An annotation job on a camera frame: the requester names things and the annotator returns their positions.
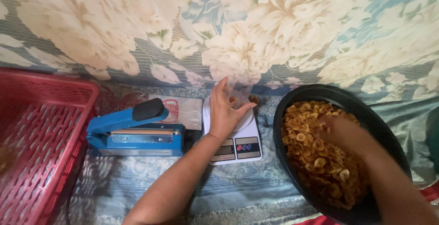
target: black bowl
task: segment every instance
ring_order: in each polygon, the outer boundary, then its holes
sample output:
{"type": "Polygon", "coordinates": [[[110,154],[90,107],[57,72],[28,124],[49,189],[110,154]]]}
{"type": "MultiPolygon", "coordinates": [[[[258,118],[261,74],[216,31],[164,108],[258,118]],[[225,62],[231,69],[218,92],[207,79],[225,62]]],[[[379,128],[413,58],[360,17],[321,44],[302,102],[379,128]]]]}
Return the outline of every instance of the black bowl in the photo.
{"type": "Polygon", "coordinates": [[[282,116],[284,115],[285,110],[295,102],[303,101],[330,102],[338,106],[340,109],[355,115],[357,120],[361,123],[361,126],[366,128],[387,150],[395,161],[398,162],[406,175],[411,179],[410,166],[395,135],[374,111],[357,99],[353,94],[330,85],[304,85],[290,91],[282,98],[277,106],[276,113],[274,114],[273,133],[277,156],[279,157],[284,170],[287,172],[288,177],[291,179],[291,182],[300,194],[302,194],[318,211],[338,222],[362,225],[378,224],[381,220],[381,216],[371,190],[361,203],[356,204],[352,210],[349,211],[343,208],[338,209],[322,202],[303,185],[299,175],[288,160],[281,134],[282,116]]]}

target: red plastic basket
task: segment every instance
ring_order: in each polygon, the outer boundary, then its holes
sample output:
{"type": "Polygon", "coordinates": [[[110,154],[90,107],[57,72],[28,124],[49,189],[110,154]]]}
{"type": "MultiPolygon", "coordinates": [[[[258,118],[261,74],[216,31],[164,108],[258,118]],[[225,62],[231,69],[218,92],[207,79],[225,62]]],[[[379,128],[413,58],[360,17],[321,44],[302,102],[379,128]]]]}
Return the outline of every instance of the red plastic basket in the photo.
{"type": "Polygon", "coordinates": [[[98,94],[93,82],[0,68],[0,144],[15,155],[0,177],[0,224],[49,222],[85,154],[98,94]]]}

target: blue patterned cloth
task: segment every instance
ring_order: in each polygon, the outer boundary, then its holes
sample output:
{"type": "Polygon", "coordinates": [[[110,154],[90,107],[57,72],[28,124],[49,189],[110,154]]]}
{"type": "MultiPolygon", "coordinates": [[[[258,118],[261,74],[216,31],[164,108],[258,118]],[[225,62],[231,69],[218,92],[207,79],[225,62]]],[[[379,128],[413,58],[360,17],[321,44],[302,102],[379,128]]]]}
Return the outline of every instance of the blue patterned cloth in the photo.
{"type": "MultiPolygon", "coordinates": [[[[126,93],[205,99],[210,90],[109,86],[126,93]]],[[[260,161],[208,166],[195,189],[182,224],[293,224],[319,213],[291,184],[275,153],[272,121],[281,96],[260,96],[255,108],[261,133],[260,161]]],[[[406,152],[414,183],[437,177],[424,143],[428,122],[438,116],[439,97],[371,105],[391,127],[406,152]]],[[[121,224],[145,190],[178,157],[94,157],[87,155],[70,207],[71,224],[121,224]]],[[[64,216],[57,224],[64,223],[64,216]]]]}

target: digital kitchen scale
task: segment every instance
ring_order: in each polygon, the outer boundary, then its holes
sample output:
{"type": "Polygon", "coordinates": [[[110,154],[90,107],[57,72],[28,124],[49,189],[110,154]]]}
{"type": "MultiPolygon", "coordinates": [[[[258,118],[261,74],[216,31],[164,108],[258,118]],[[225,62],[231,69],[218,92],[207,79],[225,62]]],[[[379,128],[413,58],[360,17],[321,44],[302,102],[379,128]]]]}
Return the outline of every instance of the digital kitchen scale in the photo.
{"type": "MultiPolygon", "coordinates": [[[[204,134],[210,128],[210,96],[203,105],[204,134]]],[[[239,121],[235,130],[221,145],[210,160],[210,165],[257,161],[262,158],[261,140],[256,126],[253,109],[249,110],[239,121]]]]}

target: impulse heat sealer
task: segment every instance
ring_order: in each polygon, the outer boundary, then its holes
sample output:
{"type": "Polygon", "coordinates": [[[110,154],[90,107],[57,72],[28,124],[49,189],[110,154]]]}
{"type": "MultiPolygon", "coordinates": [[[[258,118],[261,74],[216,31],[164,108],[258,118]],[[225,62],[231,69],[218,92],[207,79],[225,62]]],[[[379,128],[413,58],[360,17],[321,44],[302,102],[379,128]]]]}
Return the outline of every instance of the impulse heat sealer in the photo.
{"type": "Polygon", "coordinates": [[[184,125],[153,123],[168,114],[162,100],[152,99],[131,109],[94,117],[86,139],[90,149],[102,155],[182,156],[184,125]]]}

